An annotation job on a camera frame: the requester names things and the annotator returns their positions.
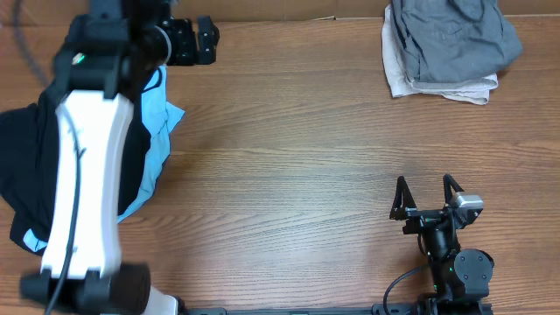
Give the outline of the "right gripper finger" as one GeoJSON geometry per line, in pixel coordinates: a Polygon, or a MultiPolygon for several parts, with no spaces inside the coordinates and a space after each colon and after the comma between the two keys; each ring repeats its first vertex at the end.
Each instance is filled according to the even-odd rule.
{"type": "Polygon", "coordinates": [[[397,179],[395,197],[389,213],[389,218],[395,221],[405,221],[416,211],[417,205],[412,197],[408,184],[404,176],[400,176],[397,179]]]}
{"type": "Polygon", "coordinates": [[[443,185],[444,185],[444,200],[446,204],[449,204],[452,200],[452,196],[454,193],[461,193],[464,189],[457,183],[454,177],[446,173],[443,176],[443,185]]]}

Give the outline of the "grey shorts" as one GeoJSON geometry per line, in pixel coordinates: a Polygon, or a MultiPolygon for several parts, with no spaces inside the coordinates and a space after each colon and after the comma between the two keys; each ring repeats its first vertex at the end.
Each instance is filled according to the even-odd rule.
{"type": "Polygon", "coordinates": [[[496,0],[392,0],[391,24],[407,76],[458,83],[510,66],[523,51],[496,0]]]}

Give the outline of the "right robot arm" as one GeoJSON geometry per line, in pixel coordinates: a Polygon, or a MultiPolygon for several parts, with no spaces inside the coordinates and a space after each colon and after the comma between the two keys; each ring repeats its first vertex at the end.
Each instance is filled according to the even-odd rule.
{"type": "Polygon", "coordinates": [[[394,280],[375,309],[382,314],[484,315],[493,312],[482,300],[489,295],[494,259],[479,249],[462,249],[457,231],[473,224],[484,202],[469,194],[450,174],[443,176],[444,205],[436,210],[419,210],[403,176],[396,182],[389,218],[403,221],[402,232],[415,235],[427,263],[394,280]],[[410,304],[391,304],[389,293],[403,279],[423,270],[431,273],[434,291],[418,296],[410,304]]]}

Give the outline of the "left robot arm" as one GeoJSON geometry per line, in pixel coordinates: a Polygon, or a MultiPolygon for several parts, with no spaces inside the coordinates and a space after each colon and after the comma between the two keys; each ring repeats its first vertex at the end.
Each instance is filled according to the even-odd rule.
{"type": "Polygon", "coordinates": [[[122,260],[123,148],[155,70],[212,64],[219,40],[210,17],[176,19],[167,1],[95,0],[74,19],[48,88],[59,136],[52,227],[40,270],[20,279],[23,298],[46,313],[186,313],[152,285],[146,264],[122,260]]]}

